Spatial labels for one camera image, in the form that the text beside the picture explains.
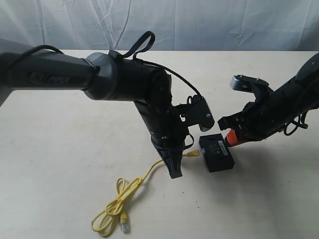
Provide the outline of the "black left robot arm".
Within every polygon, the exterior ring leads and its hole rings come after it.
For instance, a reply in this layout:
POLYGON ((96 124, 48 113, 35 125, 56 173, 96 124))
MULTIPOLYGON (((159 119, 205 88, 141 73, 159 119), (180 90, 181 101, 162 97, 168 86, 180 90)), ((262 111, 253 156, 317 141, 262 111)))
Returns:
POLYGON ((81 90, 97 101, 133 102, 171 178, 182 176, 189 131, 172 105, 171 76, 162 68, 112 53, 76 58, 49 45, 0 41, 0 100, 17 90, 81 90))

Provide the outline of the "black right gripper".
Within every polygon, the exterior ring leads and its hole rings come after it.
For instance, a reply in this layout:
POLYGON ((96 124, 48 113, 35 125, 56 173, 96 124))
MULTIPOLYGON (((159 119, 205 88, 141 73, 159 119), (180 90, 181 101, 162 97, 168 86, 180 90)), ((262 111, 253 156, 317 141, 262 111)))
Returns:
POLYGON ((294 104, 298 96, 298 84, 284 84, 254 108, 219 119, 220 130, 231 129, 225 138, 228 147, 260 141, 276 133, 297 115, 294 104))

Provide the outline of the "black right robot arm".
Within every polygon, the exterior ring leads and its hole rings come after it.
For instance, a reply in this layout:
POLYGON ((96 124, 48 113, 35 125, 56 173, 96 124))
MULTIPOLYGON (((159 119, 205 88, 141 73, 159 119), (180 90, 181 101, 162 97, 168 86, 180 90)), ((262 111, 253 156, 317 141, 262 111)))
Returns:
POLYGON ((255 100, 218 121, 220 130, 229 130, 225 137, 228 146, 262 141, 277 132, 290 136, 298 128, 307 129, 308 111, 319 107, 319 55, 311 57, 275 91, 266 81, 244 75, 233 76, 230 87, 254 94, 255 100))

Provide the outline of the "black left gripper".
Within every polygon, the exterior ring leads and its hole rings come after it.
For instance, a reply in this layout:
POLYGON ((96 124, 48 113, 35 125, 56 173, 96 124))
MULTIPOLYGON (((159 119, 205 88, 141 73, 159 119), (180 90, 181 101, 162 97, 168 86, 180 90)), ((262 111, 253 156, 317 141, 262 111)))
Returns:
POLYGON ((181 121, 177 107, 171 102, 134 101, 150 135, 151 142, 165 166, 171 179, 182 177, 182 152, 191 147, 185 144, 190 135, 187 126, 181 121))

